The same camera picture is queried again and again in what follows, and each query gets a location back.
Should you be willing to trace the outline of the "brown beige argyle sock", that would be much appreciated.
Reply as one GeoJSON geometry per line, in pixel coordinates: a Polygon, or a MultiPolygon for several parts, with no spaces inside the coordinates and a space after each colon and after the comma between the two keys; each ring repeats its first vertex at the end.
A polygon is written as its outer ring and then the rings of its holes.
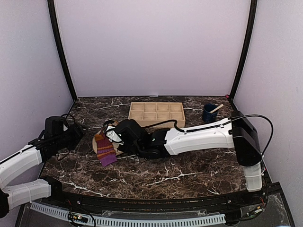
{"type": "Polygon", "coordinates": [[[109,139],[110,142],[114,142],[120,145],[123,145],[122,139],[119,137],[118,134],[115,132],[115,128],[118,125],[117,121],[108,120],[105,121],[102,127],[102,132],[104,135],[109,139]]]}

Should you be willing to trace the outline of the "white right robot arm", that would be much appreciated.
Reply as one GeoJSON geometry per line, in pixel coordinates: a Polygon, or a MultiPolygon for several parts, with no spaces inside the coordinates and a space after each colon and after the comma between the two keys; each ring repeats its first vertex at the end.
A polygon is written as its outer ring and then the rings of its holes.
{"type": "Polygon", "coordinates": [[[246,180],[247,191],[242,194],[242,202],[252,205],[260,197],[262,152],[258,133],[248,116],[239,111],[217,122],[183,129],[174,125],[153,133],[148,133],[147,127],[140,126],[136,120],[127,119],[114,128],[107,128],[106,135],[110,141],[118,143],[120,151],[146,159],[204,149],[233,148],[246,180]]]}

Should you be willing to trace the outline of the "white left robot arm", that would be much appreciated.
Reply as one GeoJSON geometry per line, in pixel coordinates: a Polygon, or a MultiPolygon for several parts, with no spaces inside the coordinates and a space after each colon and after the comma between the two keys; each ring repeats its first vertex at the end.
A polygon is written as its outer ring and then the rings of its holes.
{"type": "Polygon", "coordinates": [[[71,127],[56,136],[37,138],[30,141],[20,151],[0,162],[0,217],[5,217],[17,206],[41,198],[49,198],[56,206],[63,206],[67,196],[62,192],[62,184],[52,177],[44,177],[28,183],[9,186],[15,178],[27,170],[45,163],[58,151],[76,148],[84,135],[84,130],[71,127]]]}

